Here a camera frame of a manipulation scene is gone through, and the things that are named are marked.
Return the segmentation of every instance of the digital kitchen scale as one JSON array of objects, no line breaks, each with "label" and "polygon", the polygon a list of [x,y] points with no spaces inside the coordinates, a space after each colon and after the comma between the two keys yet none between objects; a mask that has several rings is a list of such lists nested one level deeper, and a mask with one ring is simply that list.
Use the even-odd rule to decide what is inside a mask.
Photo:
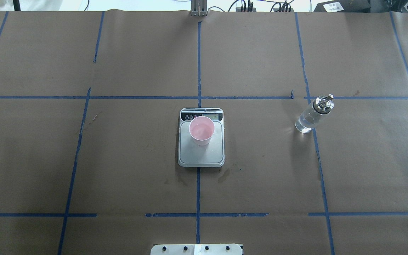
[{"label": "digital kitchen scale", "polygon": [[[209,117],[215,132],[209,144],[197,145],[188,130],[191,121],[199,116]],[[225,126],[220,108],[183,108],[179,116],[177,162],[186,168],[219,168],[225,163]]]}]

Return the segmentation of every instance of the black cable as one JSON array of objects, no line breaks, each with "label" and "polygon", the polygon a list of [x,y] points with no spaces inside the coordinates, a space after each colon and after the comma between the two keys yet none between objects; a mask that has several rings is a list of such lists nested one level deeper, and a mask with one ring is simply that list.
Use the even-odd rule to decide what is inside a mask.
[{"label": "black cable", "polygon": [[274,4],[272,5],[272,8],[270,8],[270,11],[272,11],[272,10],[273,10],[273,7],[275,7],[275,5],[277,5],[277,4],[280,4],[280,7],[281,7],[281,3],[276,2],[276,3],[274,3]]},{"label": "black cable", "polygon": [[279,4],[280,4],[280,7],[278,8],[278,10],[276,10],[276,12],[287,12],[288,9],[291,9],[291,6],[287,1],[285,1],[283,5],[281,5],[281,3]]},{"label": "black cable", "polygon": [[230,8],[228,9],[228,11],[230,11],[231,8],[232,8],[232,6],[235,5],[235,3],[237,3],[237,2],[238,2],[238,0],[235,0],[235,1],[231,4],[231,6],[230,6]]},{"label": "black cable", "polygon": [[21,9],[20,9],[20,1],[19,1],[19,0],[13,0],[13,10],[15,10],[15,11],[21,11]]},{"label": "black cable", "polygon": [[212,7],[209,8],[209,10],[210,10],[211,8],[218,8],[218,9],[224,11],[222,8],[220,8],[220,7],[218,7],[218,6],[212,6]]}]

